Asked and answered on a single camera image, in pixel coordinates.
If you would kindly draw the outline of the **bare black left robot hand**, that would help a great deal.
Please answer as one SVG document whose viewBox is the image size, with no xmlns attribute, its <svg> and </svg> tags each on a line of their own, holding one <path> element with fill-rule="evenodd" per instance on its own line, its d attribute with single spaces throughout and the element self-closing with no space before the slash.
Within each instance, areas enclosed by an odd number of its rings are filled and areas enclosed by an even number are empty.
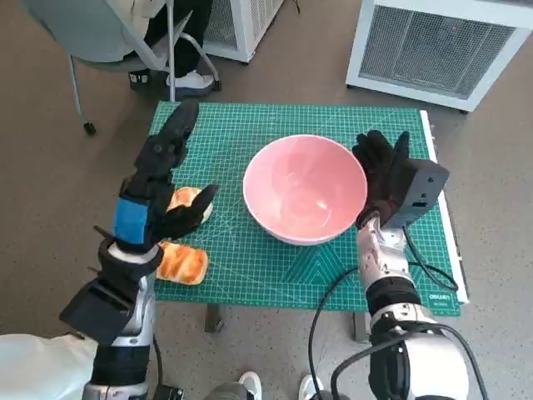
<svg viewBox="0 0 533 400">
<path fill-rule="evenodd" d="M 187 140 L 199 114 L 199 102 L 181 102 L 164 122 L 159 133 L 150 136 L 134 162 L 136 171 L 122 182 L 113 222 L 113 236 L 121 250 L 144 253 L 163 239 L 178 239 L 202 224 L 218 186 L 210 184 L 189 206 L 170 209 L 175 188 L 172 170 L 187 156 Z"/>
</svg>

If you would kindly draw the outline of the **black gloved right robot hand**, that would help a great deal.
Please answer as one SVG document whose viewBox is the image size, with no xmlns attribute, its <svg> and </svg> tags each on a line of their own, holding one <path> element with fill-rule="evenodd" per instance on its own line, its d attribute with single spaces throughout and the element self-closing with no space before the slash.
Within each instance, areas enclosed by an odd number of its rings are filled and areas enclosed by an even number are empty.
<svg viewBox="0 0 533 400">
<path fill-rule="evenodd" d="M 358 229 L 375 215 L 379 215 L 383 226 L 399 210 L 402 200 L 395 193 L 393 181 L 409 157 L 409 142 L 407 131 L 399 136 L 394 146 L 377 130 L 357 135 L 352 153 L 361 164 L 367 183 L 366 202 L 356 219 Z"/>
</svg>

